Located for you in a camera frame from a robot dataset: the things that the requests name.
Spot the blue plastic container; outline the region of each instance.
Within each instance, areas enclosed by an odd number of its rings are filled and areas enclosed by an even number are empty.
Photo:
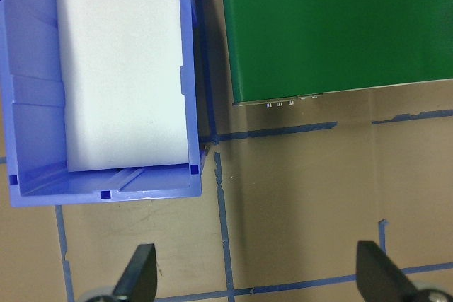
[[[15,207],[201,194],[192,0],[180,0],[189,164],[69,173],[56,0],[0,0],[0,72]]]

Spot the bolt head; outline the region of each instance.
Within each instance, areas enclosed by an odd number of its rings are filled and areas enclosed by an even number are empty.
[[[431,291],[428,298],[431,302],[448,302],[448,298],[439,291]]]

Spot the blue tape line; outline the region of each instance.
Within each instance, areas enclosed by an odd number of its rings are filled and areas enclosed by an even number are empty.
[[[187,301],[200,301],[210,298],[227,297],[228,291],[213,291],[211,293],[192,294],[175,297],[156,298],[156,302],[187,302]]]
[[[410,115],[408,113],[403,115],[397,115],[391,120],[374,120],[372,124],[386,124],[386,123],[395,123],[395,122],[406,122],[408,120],[427,120],[430,118],[440,118],[440,117],[451,117],[453,116],[453,110],[438,110],[438,111],[427,111],[421,112],[418,115]]]
[[[233,132],[231,134],[220,134],[219,141],[230,141],[232,139],[245,139],[266,136],[278,136],[281,134],[296,134],[299,132],[310,132],[317,130],[328,130],[336,127],[338,122],[317,123],[308,125],[299,125],[296,127],[281,127],[277,129],[264,129],[245,132]]]
[[[203,0],[195,0],[197,6],[197,15],[200,32],[200,48],[202,54],[202,67],[203,67],[203,79],[205,81],[205,96],[206,96],[206,107],[207,107],[207,120],[210,126],[211,139],[217,140],[217,126],[215,124],[214,114],[214,98],[212,95],[212,82],[210,76],[210,62],[207,49],[207,33],[206,33],[206,20],[205,11],[203,9]]]
[[[403,269],[404,274],[418,274],[421,272],[437,272],[439,270],[453,269],[453,262],[441,263],[438,265],[422,265]]]
[[[387,254],[387,249],[385,245],[385,227],[389,224],[386,219],[383,219],[378,223],[379,227],[379,247],[381,247],[382,251]]]
[[[64,229],[63,208],[61,205],[55,206],[55,217],[57,218],[59,248],[62,254],[64,285],[66,286],[66,296],[68,302],[74,302],[74,290],[72,288],[71,267],[69,261],[66,260],[68,245],[66,241],[66,231]]]
[[[229,249],[227,209],[225,207],[225,195],[222,188],[222,160],[220,158],[220,153],[216,152],[214,154],[214,160],[216,165],[215,179],[217,181],[217,201],[219,203],[220,232],[222,234],[222,243],[224,248],[226,290],[228,291],[228,302],[234,302],[233,269],[231,266],[231,252]]]
[[[420,267],[410,267],[402,269],[404,274],[419,274],[422,272],[436,272],[439,270],[453,269],[453,262],[442,263],[438,265],[423,265]],[[297,289],[306,289],[314,288],[317,286],[327,286],[330,284],[341,284],[355,281],[355,275],[339,276],[339,277],[330,277],[327,279],[315,279],[312,281],[303,281],[296,283],[288,284],[278,284],[274,286],[257,286],[255,288],[243,288],[243,289],[234,289],[235,296],[241,295],[251,295],[251,294],[266,294],[266,293],[275,293],[278,291],[289,291]],[[168,298],[159,298],[158,302],[185,302],[185,301],[196,301],[196,300],[205,300],[208,298],[216,297],[227,297],[229,295],[228,291],[215,291],[212,293],[203,293],[203,294],[194,294],[186,296],[177,296],[177,297],[168,297]]]
[[[277,286],[260,286],[260,287],[251,289],[251,294],[263,294],[263,293],[273,293],[273,292],[277,292],[277,291],[305,289],[305,288],[312,288],[315,286],[327,286],[329,284],[339,284],[339,283],[352,282],[352,281],[355,281],[355,275],[331,277],[328,279],[314,279],[312,281],[289,283],[289,284],[279,284]]]

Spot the square notch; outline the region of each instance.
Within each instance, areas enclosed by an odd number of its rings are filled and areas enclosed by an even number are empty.
[[[9,176],[9,185],[17,185],[17,175]]]
[[[200,171],[198,170],[198,165],[191,165],[190,166],[190,174],[191,175],[198,175]]]
[[[101,191],[101,199],[110,199],[112,198],[112,193],[108,190]]]

